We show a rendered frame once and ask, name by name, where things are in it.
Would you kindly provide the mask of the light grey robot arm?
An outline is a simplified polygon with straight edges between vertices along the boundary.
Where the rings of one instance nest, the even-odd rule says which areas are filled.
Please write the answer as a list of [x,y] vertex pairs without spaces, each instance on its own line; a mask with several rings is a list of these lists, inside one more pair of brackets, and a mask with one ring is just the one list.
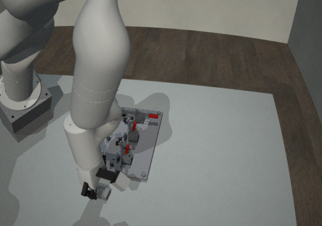
[[[40,97],[33,60],[51,39],[53,17],[65,0],[1,1],[9,12],[0,13],[0,102],[10,110],[24,111]],[[114,98],[130,59],[131,44],[117,0],[87,0],[75,22],[72,41],[75,68],[70,114],[63,127],[76,164],[91,169],[102,160],[101,142],[122,119]],[[130,182],[121,171],[102,168],[96,177],[110,180],[120,191]]]

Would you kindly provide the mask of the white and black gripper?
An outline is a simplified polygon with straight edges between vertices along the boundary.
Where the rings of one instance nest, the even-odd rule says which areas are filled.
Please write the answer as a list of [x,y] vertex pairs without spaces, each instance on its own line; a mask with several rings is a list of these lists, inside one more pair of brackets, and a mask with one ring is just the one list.
[[[102,154],[101,162],[94,168],[91,169],[84,169],[77,166],[78,177],[80,180],[82,188],[82,196],[87,196],[90,199],[97,200],[96,194],[94,193],[94,189],[96,188],[100,177],[96,177],[96,173],[98,172],[99,168],[106,169],[106,155]],[[91,191],[88,190],[88,187],[91,188]]]

